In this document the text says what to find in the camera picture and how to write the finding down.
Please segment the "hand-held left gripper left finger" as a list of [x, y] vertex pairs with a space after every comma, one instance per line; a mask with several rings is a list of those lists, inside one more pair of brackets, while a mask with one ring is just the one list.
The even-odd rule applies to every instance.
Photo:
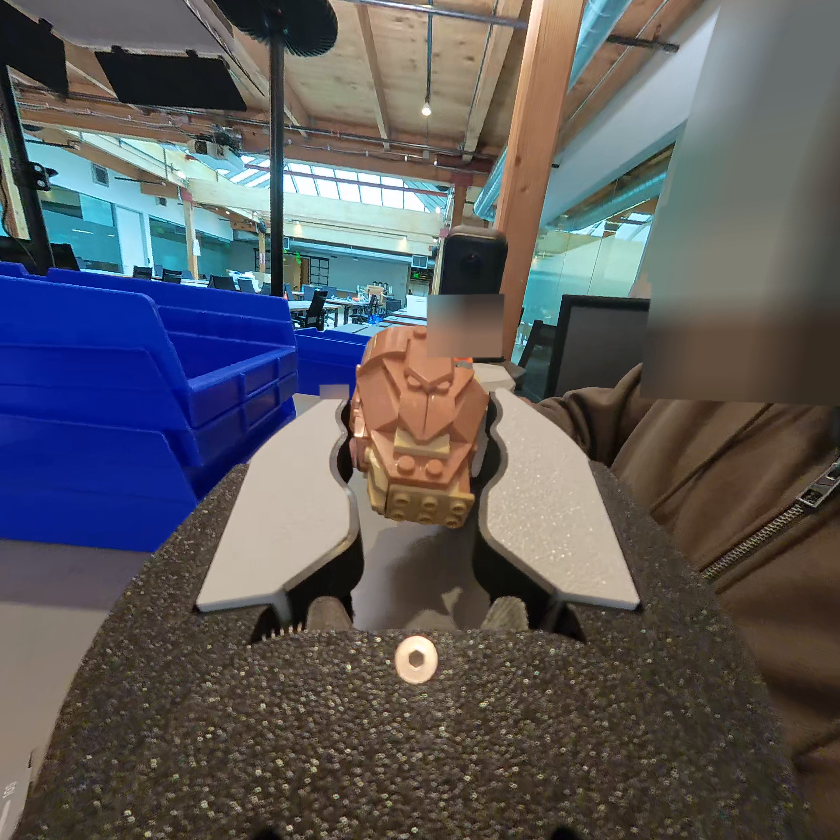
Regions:
[[339, 464], [347, 407], [318, 400], [252, 456], [197, 596], [200, 612], [271, 606], [293, 615], [292, 591], [361, 546], [358, 504]]

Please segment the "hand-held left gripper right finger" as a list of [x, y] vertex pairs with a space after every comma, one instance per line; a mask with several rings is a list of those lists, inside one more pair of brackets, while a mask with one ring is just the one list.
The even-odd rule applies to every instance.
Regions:
[[494, 391], [489, 457], [499, 466], [479, 501], [479, 533], [541, 590], [633, 611], [640, 598], [590, 461], [561, 428], [509, 391]]

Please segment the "brown toy brick model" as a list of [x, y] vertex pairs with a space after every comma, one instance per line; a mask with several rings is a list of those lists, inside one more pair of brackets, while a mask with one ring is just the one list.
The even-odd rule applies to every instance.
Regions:
[[476, 500], [471, 467], [488, 402], [471, 363], [428, 354], [424, 326], [374, 335], [350, 410], [371, 508], [396, 522], [462, 527]]

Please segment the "stack of blue plastic bins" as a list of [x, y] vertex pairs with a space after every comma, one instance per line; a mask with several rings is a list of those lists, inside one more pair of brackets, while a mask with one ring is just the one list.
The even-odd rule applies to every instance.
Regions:
[[1, 536], [153, 552], [295, 416], [287, 301], [2, 264]]

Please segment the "person's right forearm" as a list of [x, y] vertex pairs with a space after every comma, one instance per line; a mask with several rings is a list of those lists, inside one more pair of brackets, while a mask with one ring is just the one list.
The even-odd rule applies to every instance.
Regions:
[[637, 364], [612, 388], [585, 387], [528, 405], [571, 437], [589, 460], [629, 476], [659, 420], [658, 401], [641, 394], [642, 370]]

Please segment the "wooden pillar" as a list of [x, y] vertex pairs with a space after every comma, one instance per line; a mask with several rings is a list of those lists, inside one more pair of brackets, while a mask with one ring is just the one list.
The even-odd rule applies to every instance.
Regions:
[[508, 243], [500, 286], [506, 358], [516, 340], [584, 8], [584, 1], [531, 6], [495, 219]]

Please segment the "black flat monitor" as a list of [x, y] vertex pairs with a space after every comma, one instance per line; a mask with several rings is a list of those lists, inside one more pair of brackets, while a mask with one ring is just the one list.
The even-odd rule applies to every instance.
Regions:
[[649, 300], [563, 295], [543, 398], [612, 389], [643, 359]]

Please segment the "blue storage bin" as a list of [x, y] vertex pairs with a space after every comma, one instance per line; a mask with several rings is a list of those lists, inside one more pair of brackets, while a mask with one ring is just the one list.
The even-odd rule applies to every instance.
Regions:
[[323, 390], [330, 395], [338, 392], [345, 398], [352, 396], [356, 384], [356, 369], [368, 342], [378, 328], [355, 331], [315, 328], [295, 331], [297, 342], [297, 393], [319, 396]]

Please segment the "black pole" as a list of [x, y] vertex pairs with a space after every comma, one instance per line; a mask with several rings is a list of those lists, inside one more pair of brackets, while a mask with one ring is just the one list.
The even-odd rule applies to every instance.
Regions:
[[285, 53], [321, 56], [334, 46], [339, 24], [328, 1], [219, 1], [227, 20], [269, 48], [270, 292], [284, 294], [283, 201], [285, 145]]

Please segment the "ceiling projector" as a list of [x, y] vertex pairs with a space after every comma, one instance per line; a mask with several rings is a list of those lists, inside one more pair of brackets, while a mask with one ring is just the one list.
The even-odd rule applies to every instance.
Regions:
[[187, 142], [187, 149], [190, 154], [201, 161], [225, 161], [230, 165], [241, 165], [239, 138], [225, 130], [217, 130], [211, 133], [201, 133]]

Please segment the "black panel light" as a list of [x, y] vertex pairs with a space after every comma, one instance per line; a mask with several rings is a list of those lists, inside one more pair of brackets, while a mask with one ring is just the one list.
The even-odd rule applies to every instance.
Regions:
[[1, 2], [1, 63], [62, 97], [69, 93], [64, 42], [49, 22]]
[[188, 50], [182, 56], [140, 55], [114, 47], [94, 52], [117, 99], [145, 108], [245, 111], [226, 63]]

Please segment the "white panel light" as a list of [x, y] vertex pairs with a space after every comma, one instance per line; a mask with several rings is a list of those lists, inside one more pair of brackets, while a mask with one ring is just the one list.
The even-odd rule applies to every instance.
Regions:
[[203, 56], [224, 52], [181, 1], [13, 1], [33, 19], [43, 18], [63, 39], [79, 46], [152, 54]]

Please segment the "black tripod stand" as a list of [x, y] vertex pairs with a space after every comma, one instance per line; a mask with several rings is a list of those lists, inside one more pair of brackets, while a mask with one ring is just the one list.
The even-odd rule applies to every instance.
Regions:
[[22, 124], [18, 117], [14, 87], [6, 65], [1, 65], [2, 124], [10, 151], [11, 171], [23, 205], [24, 218], [37, 272], [45, 275], [55, 265], [48, 232], [38, 195], [39, 186], [47, 186], [46, 170], [33, 164], [26, 150]]

